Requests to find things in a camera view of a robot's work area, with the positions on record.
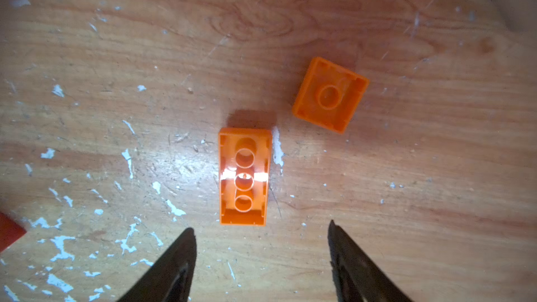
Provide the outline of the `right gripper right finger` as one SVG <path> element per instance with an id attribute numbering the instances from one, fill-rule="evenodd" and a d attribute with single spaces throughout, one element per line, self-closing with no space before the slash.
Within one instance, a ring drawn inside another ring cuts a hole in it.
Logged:
<path id="1" fill-rule="evenodd" d="M 412 302 L 334 221 L 329 224 L 328 243 L 339 301 Z"/>

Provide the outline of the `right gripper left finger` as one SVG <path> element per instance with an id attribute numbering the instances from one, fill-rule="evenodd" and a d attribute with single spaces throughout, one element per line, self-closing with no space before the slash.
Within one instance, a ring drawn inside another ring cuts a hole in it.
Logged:
<path id="1" fill-rule="evenodd" d="M 194 278 L 197 241 L 187 228 L 119 300 L 187 301 Z"/>

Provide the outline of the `long orange lego plate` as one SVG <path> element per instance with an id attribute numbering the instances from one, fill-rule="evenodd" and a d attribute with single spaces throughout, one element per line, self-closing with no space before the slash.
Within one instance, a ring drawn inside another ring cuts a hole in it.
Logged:
<path id="1" fill-rule="evenodd" d="M 221 225 L 264 226 L 267 221 L 272 134 L 222 128 L 218 134 Z"/>

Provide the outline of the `small red lego brick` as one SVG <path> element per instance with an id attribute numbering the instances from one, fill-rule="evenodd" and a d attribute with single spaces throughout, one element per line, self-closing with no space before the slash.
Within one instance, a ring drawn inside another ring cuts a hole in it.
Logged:
<path id="1" fill-rule="evenodd" d="M 21 239 L 27 231 L 8 215 L 0 213 L 0 253 Z"/>

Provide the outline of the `small orange lego plate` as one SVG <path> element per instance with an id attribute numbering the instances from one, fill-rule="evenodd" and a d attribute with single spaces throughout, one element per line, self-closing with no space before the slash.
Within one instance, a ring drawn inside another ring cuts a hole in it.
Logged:
<path id="1" fill-rule="evenodd" d="M 369 83 L 362 75 L 315 57 L 306 71 L 292 113 L 299 119 L 342 134 Z"/>

